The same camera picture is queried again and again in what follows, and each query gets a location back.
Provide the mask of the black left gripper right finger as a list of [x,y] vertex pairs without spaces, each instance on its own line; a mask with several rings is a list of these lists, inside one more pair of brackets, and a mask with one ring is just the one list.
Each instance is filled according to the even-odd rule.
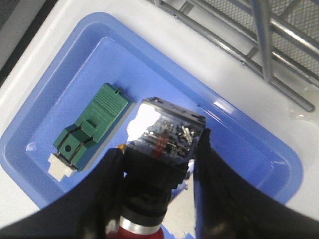
[[198,239],[317,239],[319,223],[267,196],[239,176],[211,148],[210,130],[195,160]]

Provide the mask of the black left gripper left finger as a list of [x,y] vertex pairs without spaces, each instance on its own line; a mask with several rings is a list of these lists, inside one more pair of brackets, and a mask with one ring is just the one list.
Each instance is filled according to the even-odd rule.
[[116,219],[123,153],[109,149],[76,187],[42,210],[1,229],[2,239],[105,239]]

